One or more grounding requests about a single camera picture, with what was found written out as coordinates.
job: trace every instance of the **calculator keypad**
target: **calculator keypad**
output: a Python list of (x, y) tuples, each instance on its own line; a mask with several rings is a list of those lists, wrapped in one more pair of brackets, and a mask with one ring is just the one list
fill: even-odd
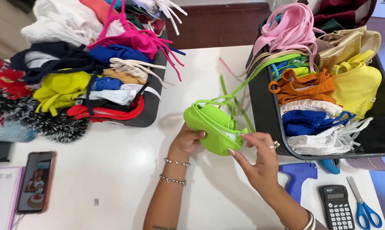
[(348, 206), (348, 204), (335, 205), (328, 203), (328, 214), (330, 215), (329, 220), (331, 221), (329, 225), (331, 226), (331, 230), (353, 229), (353, 222)]

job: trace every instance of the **photo on phone screen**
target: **photo on phone screen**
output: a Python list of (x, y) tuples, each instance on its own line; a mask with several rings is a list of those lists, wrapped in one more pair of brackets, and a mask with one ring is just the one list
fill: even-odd
[(22, 181), (18, 213), (41, 212), (45, 206), (52, 152), (30, 154)]

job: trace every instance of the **woman's right hand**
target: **woman's right hand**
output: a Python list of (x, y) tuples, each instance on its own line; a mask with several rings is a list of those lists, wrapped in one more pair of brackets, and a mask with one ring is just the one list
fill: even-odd
[(269, 146), (274, 146), (271, 135), (268, 133), (251, 133), (244, 134), (241, 137), (246, 140), (247, 147), (257, 149), (256, 163), (251, 165), (244, 155), (238, 151), (228, 149), (228, 152), (242, 167), (252, 187), (261, 196), (271, 193), (275, 189), (282, 189), (277, 181), (279, 161), (275, 148), (269, 148)]

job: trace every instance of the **calculator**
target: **calculator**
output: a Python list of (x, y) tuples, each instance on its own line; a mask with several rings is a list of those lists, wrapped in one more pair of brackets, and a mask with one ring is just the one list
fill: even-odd
[(326, 211), (328, 229), (353, 230), (354, 220), (346, 187), (343, 185), (324, 185), (319, 187), (319, 193)]

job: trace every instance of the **smartphone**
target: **smartphone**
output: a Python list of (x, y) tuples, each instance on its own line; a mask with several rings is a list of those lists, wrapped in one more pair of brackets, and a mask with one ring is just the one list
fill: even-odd
[(17, 214), (42, 213), (48, 208), (56, 152), (32, 152), (28, 155), (21, 183)]

